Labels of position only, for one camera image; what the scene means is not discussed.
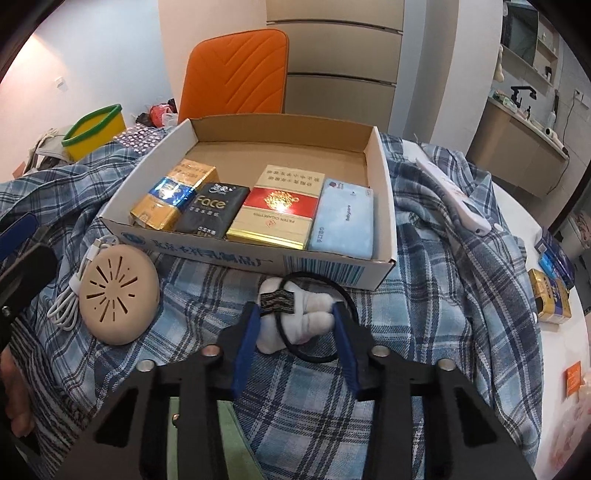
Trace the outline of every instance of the plastic bag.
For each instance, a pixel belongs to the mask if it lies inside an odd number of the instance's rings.
[[[152,123],[155,126],[162,128],[164,126],[162,116],[165,113],[172,113],[172,112],[173,112],[173,109],[167,103],[161,103],[160,105],[154,105],[152,108],[150,108],[150,119],[152,120]]]
[[[164,113],[162,115],[162,123],[167,131],[172,130],[178,124],[178,113]]]

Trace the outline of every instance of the red and gold cigarette pack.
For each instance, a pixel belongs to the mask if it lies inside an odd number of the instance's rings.
[[[227,239],[303,250],[323,182],[323,173],[267,165],[232,222]]]

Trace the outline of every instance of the yellow basket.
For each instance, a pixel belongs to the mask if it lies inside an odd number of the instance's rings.
[[[111,105],[83,116],[61,141],[74,161],[113,140],[125,130],[121,105]]]

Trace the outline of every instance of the round beige object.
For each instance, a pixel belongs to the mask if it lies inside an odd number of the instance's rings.
[[[129,245],[103,249],[87,267],[80,285],[80,313],[101,342],[133,342],[152,323],[160,284],[154,264]]]

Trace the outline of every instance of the white usb cable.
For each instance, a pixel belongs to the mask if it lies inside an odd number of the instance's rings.
[[[48,320],[66,332],[72,330],[78,322],[78,295],[80,294],[80,282],[86,267],[95,259],[101,249],[118,245],[119,239],[115,235],[105,235],[96,239],[86,251],[78,272],[72,275],[68,287],[58,295],[56,302],[47,312]]]

